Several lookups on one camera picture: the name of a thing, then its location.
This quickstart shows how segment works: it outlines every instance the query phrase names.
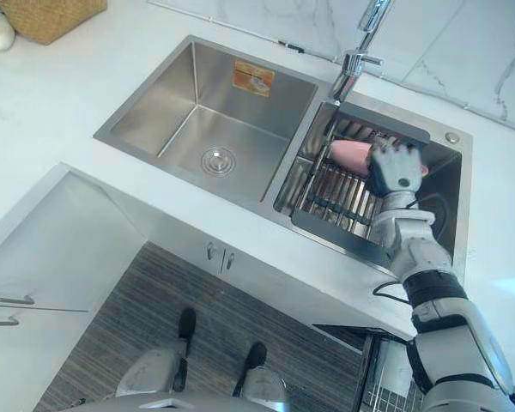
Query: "white countertop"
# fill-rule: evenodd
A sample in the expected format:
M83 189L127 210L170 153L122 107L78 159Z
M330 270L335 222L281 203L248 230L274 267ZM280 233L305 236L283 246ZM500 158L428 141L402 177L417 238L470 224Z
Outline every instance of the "white countertop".
M143 0L111 0L108 11L49 46L18 38L0 53L0 220L64 162L376 318L377 326L412 336L408 307L371 296L387 276L358 276L358 262L92 138L189 34L327 82L339 70ZM475 136L465 287L515 381L515 131L370 76L356 89Z

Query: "black cable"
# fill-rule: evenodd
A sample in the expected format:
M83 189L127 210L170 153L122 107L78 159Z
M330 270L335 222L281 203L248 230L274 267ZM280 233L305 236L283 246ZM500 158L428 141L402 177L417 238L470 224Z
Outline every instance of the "black cable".
M386 286L391 286L391 285L396 285L398 284L397 281L393 281L393 282L386 282L386 283L382 283L381 285L379 285L377 288L375 288L373 291L372 291L372 294L374 296L383 296L384 298L389 298L389 299L393 299L393 300L396 300L397 302L401 302L401 303L406 303L407 305L410 305L410 302L408 302L407 300L404 300L404 299L401 299L401 298L398 298L396 296L393 296L392 294L380 294L379 291L383 288L385 288Z
M426 200L430 200L430 199L437 199L440 202L440 205L443 208L443 212L445 213L443 222L440 225L440 229L437 232L437 234L434 236L434 238L436 240L438 240L438 239L440 239L440 237L445 232L446 226L447 226L448 221L450 219L450 206L448 205L448 202L446 201L446 199L445 199L445 197L443 195L441 195L440 193L432 193L430 195L422 197L421 199L416 199L416 200L414 200L414 202L407 204L406 205L406 209L410 209L416 203L425 202Z

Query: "cabinet door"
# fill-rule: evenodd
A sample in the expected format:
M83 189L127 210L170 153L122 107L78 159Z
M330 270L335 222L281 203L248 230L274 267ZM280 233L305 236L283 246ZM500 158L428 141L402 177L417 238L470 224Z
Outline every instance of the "cabinet door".
M328 324L344 304L261 260L228 246L220 278L302 324Z
M34 409L89 322L89 313L0 307L0 412Z
M225 250L219 240L120 191L106 188L106 192L150 242L219 275Z
M0 304L93 311L143 242L102 189L69 173L0 245Z

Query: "marble wall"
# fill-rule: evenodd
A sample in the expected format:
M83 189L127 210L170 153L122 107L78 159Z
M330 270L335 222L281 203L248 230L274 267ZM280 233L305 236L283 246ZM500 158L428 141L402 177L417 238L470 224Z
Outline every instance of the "marble wall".
M367 0L149 0L329 59L354 48ZM394 0L367 71L515 127L515 0Z

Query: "pink object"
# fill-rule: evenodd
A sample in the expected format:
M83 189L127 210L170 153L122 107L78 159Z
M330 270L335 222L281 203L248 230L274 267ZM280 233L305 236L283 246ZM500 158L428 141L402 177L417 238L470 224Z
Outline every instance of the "pink object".
M368 151L372 144L349 140L335 140L330 149L334 161L362 177L368 176Z

